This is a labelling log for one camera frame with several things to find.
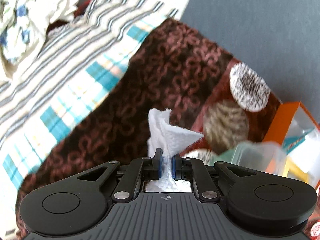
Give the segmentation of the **white paper tissue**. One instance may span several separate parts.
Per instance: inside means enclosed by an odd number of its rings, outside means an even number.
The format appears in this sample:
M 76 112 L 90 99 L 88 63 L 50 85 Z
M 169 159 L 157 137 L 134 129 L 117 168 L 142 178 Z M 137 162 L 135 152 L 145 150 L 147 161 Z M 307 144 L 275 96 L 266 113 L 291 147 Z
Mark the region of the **white paper tissue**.
M 174 180 L 172 177 L 172 159 L 187 147 L 203 138 L 202 133 L 171 125 L 170 109 L 164 111 L 155 108 L 149 110 L 148 122 L 150 137 L 147 140 L 148 157 L 153 158 L 158 148 L 163 151 L 161 178 L 145 185 L 146 192 L 190 192 L 188 181 Z

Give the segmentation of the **teal illustrated face mask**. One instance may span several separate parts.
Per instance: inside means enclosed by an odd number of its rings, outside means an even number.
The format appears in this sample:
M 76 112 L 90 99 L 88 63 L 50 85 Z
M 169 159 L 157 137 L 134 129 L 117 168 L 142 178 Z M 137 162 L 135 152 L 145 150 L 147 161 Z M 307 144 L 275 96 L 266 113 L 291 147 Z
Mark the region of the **teal illustrated face mask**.
M 295 148 L 301 145 L 306 140 L 312 139 L 317 136 L 315 129 L 304 132 L 302 135 L 287 137 L 283 141 L 282 147 L 287 154 L 291 153 Z

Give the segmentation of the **clear lidded storage box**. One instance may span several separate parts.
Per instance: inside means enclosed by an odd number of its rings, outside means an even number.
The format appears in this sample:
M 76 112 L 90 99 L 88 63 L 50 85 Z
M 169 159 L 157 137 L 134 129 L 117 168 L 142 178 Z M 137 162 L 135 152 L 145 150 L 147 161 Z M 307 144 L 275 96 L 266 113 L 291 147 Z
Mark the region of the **clear lidded storage box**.
M 252 143 L 244 141 L 231 150 L 214 155 L 210 159 L 209 165 L 213 166 L 218 161 L 298 179 L 310 185 L 315 180 L 312 174 L 304 172 L 275 142 Z

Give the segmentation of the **red floral plush blanket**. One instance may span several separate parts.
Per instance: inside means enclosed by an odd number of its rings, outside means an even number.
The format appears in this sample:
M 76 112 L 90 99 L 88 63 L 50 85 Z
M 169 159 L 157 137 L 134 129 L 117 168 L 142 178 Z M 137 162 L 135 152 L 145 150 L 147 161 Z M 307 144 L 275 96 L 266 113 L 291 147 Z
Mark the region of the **red floral plush blanket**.
M 167 19 L 143 41 L 105 101 L 55 146 L 18 191 L 21 239 L 310 239 L 307 183 L 218 161 L 262 143 L 282 105 L 265 81 L 197 30 Z M 148 113 L 203 134 L 181 153 L 190 192 L 146 192 Z

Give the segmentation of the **orange rimmed white box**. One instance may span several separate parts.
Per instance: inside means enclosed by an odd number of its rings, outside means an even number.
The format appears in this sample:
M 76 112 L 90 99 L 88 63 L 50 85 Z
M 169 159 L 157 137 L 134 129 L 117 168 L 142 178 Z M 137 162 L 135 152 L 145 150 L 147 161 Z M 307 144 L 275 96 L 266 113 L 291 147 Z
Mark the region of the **orange rimmed white box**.
M 315 129 L 317 136 L 306 140 L 287 154 L 304 171 L 312 174 L 314 189 L 319 188 L 319 124 L 301 102 L 288 102 L 279 106 L 266 133 L 264 142 L 276 142 L 282 147 L 287 137 L 299 136 Z

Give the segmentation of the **striped bed sheet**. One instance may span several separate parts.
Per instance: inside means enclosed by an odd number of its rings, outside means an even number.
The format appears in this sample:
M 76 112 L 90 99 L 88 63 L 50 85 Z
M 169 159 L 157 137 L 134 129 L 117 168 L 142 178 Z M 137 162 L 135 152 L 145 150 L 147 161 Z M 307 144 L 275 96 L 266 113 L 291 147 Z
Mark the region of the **striped bed sheet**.
M 52 31 L 21 78 L 1 87 L 1 188 L 16 193 L 108 96 L 144 38 L 178 13 L 158 0 L 91 0 Z

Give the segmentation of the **blue grey cushion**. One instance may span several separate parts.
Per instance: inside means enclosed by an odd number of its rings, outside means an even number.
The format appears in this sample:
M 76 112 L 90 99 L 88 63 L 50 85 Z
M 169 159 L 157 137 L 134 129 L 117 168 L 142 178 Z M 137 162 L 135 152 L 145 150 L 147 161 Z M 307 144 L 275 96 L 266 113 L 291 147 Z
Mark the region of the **blue grey cushion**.
M 190 0 L 182 21 L 319 119 L 319 0 Z

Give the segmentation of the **floral pillow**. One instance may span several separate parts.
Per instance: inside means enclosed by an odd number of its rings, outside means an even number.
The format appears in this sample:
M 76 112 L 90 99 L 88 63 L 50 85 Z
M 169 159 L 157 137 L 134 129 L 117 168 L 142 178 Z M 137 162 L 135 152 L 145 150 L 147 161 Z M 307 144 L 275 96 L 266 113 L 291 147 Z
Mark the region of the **floral pillow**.
M 1 81 L 22 75 L 37 58 L 48 27 L 74 18 L 79 0 L 1 0 Z

